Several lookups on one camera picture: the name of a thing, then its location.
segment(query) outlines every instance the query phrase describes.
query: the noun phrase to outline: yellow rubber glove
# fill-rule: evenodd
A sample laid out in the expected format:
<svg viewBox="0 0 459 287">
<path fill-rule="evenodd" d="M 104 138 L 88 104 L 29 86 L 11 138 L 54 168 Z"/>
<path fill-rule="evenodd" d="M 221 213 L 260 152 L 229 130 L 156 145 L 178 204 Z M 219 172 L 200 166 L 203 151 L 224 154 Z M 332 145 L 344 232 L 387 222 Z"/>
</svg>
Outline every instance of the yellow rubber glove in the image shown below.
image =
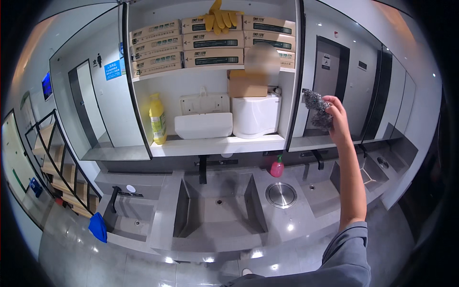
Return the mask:
<svg viewBox="0 0 459 287">
<path fill-rule="evenodd" d="M 222 31 L 227 34 L 231 26 L 237 26 L 236 14 L 244 14 L 241 11 L 220 10 L 221 5 L 222 0 L 215 0 L 209 9 L 209 13 L 200 16 L 204 18 L 206 23 L 206 31 L 210 32 L 213 28 L 216 35 L 219 35 Z"/>
</svg>

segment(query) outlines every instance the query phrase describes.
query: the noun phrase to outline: hand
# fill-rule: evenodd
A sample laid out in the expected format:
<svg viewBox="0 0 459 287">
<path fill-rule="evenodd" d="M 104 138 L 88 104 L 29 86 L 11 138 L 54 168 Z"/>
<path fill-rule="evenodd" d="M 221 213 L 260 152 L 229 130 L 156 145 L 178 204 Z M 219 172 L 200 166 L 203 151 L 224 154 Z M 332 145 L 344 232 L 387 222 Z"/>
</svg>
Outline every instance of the hand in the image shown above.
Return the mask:
<svg viewBox="0 0 459 287">
<path fill-rule="evenodd" d="M 349 124 L 347 123 L 346 110 L 341 104 L 340 99 L 335 96 L 323 96 L 322 100 L 331 104 L 325 109 L 325 112 L 333 116 L 333 128 L 330 130 L 331 140 L 337 147 L 345 144 L 352 145 L 351 133 L 349 132 Z"/>
</svg>

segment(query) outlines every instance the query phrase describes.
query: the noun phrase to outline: tiled floor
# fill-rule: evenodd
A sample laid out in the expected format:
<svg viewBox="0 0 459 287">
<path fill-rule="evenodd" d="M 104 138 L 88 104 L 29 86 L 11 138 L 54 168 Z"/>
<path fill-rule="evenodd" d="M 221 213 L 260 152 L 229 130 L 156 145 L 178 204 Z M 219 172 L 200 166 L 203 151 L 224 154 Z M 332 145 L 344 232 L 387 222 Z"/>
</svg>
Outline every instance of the tiled floor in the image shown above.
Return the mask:
<svg viewBox="0 0 459 287">
<path fill-rule="evenodd" d="M 368 210 L 368 262 L 372 287 L 386 287 L 395 279 L 414 246 L 408 223 L 398 205 Z M 263 276 L 309 272 L 320 267 L 322 254 L 334 236 L 308 244 L 265 250 L 254 259 L 214 263 L 165 263 L 159 256 L 128 250 L 96 240 L 89 220 L 54 205 L 41 239 L 39 262 L 56 286 L 219 286 L 249 268 Z"/>
</svg>

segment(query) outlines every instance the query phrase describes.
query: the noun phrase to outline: sink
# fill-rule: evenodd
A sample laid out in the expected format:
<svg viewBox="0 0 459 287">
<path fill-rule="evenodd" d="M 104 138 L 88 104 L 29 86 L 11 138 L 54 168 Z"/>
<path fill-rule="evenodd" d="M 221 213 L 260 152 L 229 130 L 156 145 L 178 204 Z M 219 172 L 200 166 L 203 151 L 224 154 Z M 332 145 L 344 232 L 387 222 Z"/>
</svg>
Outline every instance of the sink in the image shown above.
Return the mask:
<svg viewBox="0 0 459 287">
<path fill-rule="evenodd" d="M 300 183 L 314 216 L 320 217 L 340 208 L 340 166 L 335 161 L 306 165 L 307 176 Z"/>
<path fill-rule="evenodd" d="M 228 238 L 267 232 L 253 175 L 234 171 L 208 172 L 182 178 L 174 223 L 174 237 Z"/>
<path fill-rule="evenodd" d="M 114 221 L 114 230 L 111 233 L 146 242 L 156 202 L 118 195 L 115 201 L 116 219 L 112 217 L 111 220 Z M 109 209 L 110 207 L 107 207 L 106 213 L 110 212 Z"/>
<path fill-rule="evenodd" d="M 377 164 L 370 157 L 364 158 L 363 154 L 357 155 L 358 164 L 360 166 L 360 173 L 362 174 L 362 179 L 364 180 L 365 187 L 369 192 L 374 191 L 376 188 L 380 187 L 383 183 L 389 180 L 382 168 L 387 168 L 387 162 L 383 160 L 383 164 Z"/>
</svg>

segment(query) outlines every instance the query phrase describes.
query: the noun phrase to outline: white shoe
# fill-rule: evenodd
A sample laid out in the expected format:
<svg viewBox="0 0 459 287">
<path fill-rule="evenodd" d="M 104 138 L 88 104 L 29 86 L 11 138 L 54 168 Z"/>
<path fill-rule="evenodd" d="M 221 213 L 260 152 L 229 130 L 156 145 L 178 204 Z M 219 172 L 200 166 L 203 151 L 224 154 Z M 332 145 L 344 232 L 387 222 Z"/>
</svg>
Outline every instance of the white shoe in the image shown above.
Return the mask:
<svg viewBox="0 0 459 287">
<path fill-rule="evenodd" d="M 248 268 L 242 269 L 242 276 L 245 276 L 247 274 L 253 274 L 253 272 Z"/>
</svg>

